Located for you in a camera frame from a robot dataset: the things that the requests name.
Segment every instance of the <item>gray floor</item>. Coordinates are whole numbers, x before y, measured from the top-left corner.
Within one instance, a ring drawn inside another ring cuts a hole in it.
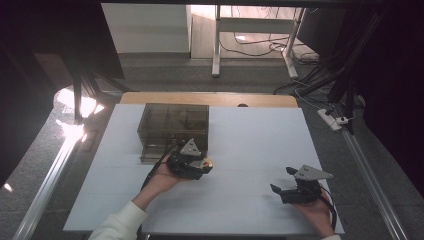
[[[222,63],[219,79],[210,77],[211,61],[181,59],[143,60],[123,57],[124,84],[137,91],[198,91],[272,93],[281,85],[289,85],[287,71],[281,61],[232,61]],[[298,66],[301,75],[311,66]],[[83,233],[63,232],[62,228],[78,191],[90,167],[103,131],[119,93],[99,82],[105,94],[100,100],[105,109],[90,116],[85,122],[88,138],[76,146],[60,179],[47,210],[32,239],[87,239]],[[279,94],[290,94],[292,85]],[[323,98],[318,92],[311,96]],[[346,235],[343,239],[392,239],[365,182],[353,160],[341,132],[332,132],[316,113],[316,108],[298,99],[324,170],[334,174],[329,181],[339,216]],[[323,104],[314,102],[319,107]],[[72,124],[70,107],[55,101],[52,111],[39,136],[28,150],[19,167],[8,180],[13,190],[0,191],[0,239],[11,239],[39,186],[47,174],[63,141],[63,127],[58,121]],[[355,110],[354,127],[370,164],[382,188],[394,205],[410,239],[424,239],[424,200],[409,182],[396,161],[365,126],[362,109]],[[318,239],[290,237],[289,239]]]

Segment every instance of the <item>white desk leg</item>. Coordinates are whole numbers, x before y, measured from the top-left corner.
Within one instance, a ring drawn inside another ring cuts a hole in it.
[[[216,6],[215,13],[215,46],[212,61],[212,77],[219,77],[220,53],[221,48],[219,45],[219,28],[221,24],[221,5]]]
[[[305,11],[304,8],[300,9],[299,16],[297,16],[297,18],[294,21],[293,31],[290,34],[289,42],[288,42],[286,48],[284,49],[284,53],[283,53],[284,61],[286,62],[286,66],[287,66],[287,70],[289,72],[289,76],[292,79],[297,79],[299,77],[297,75],[296,69],[294,68],[294,65],[293,65],[292,53],[293,53],[293,43],[294,43],[294,40],[296,39],[297,31],[299,30],[299,26],[300,26],[300,23],[302,21],[304,11]]]

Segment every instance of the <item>aluminum rail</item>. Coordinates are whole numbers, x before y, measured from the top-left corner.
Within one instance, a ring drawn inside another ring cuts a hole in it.
[[[82,137],[82,125],[75,126],[74,134],[68,136],[59,150],[49,172],[46,175],[40,189],[31,203],[24,219],[13,237],[13,240],[29,240],[38,225],[38,222],[46,209],[47,203],[59,181],[60,175],[66,166],[69,156],[75,144]]]
[[[377,207],[380,209],[383,220],[386,223],[393,239],[409,239],[399,220],[399,217],[397,216],[392,204],[390,203],[389,199],[381,188],[380,183],[375,177],[375,174],[355,136],[351,135],[347,129],[343,129],[343,136],[350,150],[352,151],[352,155],[359,167],[359,171],[361,172],[362,177],[364,178],[365,183],[367,184],[368,189],[371,192],[375,203],[377,204]]]

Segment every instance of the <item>white sleeve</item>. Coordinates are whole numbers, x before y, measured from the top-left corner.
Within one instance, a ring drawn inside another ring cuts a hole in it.
[[[91,234],[93,239],[137,239],[137,229],[147,218],[147,213],[132,201],[118,213],[106,218]]]
[[[321,240],[341,240],[341,238],[340,238],[339,235],[333,235],[333,236],[330,236],[330,237],[323,238]]]

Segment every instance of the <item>white board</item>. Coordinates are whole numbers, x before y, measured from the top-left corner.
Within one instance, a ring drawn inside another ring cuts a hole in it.
[[[144,105],[116,105],[64,230],[92,231],[140,190],[152,168],[139,158],[143,110]],[[295,188],[286,167],[321,169],[301,109],[210,107],[208,157],[214,161],[209,174],[179,183],[150,204],[143,232],[314,234],[269,185]],[[344,233],[340,221],[336,232]]]

